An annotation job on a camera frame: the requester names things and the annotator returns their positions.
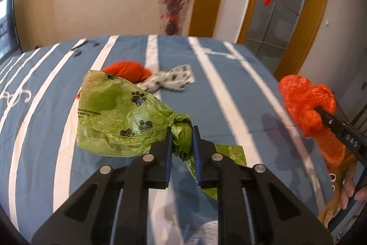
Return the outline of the frosted glass sliding door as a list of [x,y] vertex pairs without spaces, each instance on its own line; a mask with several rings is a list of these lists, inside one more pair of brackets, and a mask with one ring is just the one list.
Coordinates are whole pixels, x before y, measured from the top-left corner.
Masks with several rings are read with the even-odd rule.
[[305,0],[257,0],[245,46],[274,73],[289,44]]

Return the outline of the glass vase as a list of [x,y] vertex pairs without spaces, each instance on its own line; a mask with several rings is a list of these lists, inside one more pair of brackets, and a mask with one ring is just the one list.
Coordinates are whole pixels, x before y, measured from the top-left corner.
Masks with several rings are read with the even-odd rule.
[[166,35],[180,35],[182,30],[181,8],[173,4],[166,5],[167,12],[164,15]]

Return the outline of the blue striped tablecloth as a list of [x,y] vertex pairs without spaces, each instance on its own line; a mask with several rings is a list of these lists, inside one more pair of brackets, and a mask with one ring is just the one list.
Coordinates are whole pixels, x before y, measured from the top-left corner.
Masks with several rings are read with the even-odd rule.
[[195,82],[157,97],[186,114],[216,144],[242,145],[314,213],[332,197],[316,143],[282,106],[278,83],[245,47],[213,39],[130,35],[56,43],[1,64],[1,206],[26,240],[99,167],[104,157],[75,145],[77,93],[89,70],[136,61],[152,71],[189,64]]

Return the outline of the green paw print bag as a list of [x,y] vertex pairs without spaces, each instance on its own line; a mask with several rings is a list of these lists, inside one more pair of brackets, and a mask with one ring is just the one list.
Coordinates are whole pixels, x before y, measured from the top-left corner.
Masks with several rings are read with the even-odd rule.
[[172,152],[196,176],[193,125],[154,95],[123,78],[90,70],[78,103],[77,146],[96,155],[135,157],[172,132]]

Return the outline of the orange plastic bag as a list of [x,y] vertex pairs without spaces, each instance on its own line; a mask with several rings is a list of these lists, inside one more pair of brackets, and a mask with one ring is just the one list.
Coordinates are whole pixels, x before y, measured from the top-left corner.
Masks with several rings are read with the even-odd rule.
[[279,90],[286,110],[305,137],[315,139],[327,169],[339,167],[346,147],[336,138],[330,128],[323,124],[317,108],[334,114],[336,101],[332,91],[323,84],[313,85],[301,75],[288,75],[279,82]]

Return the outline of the red plastic bag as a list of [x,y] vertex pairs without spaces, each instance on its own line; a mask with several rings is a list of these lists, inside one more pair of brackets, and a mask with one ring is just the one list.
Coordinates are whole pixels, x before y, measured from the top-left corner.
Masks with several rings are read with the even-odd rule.
[[152,71],[135,61],[115,62],[102,69],[101,72],[112,77],[124,78],[133,84],[141,83],[152,76]]

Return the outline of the black television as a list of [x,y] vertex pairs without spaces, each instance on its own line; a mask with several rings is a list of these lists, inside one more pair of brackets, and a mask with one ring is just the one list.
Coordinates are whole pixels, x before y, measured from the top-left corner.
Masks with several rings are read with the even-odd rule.
[[16,27],[14,0],[1,0],[1,63],[22,52]]

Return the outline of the white paw print bag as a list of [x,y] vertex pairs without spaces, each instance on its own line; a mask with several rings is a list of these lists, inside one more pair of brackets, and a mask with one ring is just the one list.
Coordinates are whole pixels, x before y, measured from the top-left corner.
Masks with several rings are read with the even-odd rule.
[[192,68],[189,64],[179,65],[170,71],[158,71],[153,73],[148,79],[143,82],[137,83],[136,86],[142,90],[155,93],[161,88],[182,91],[185,89],[186,84],[195,83]]

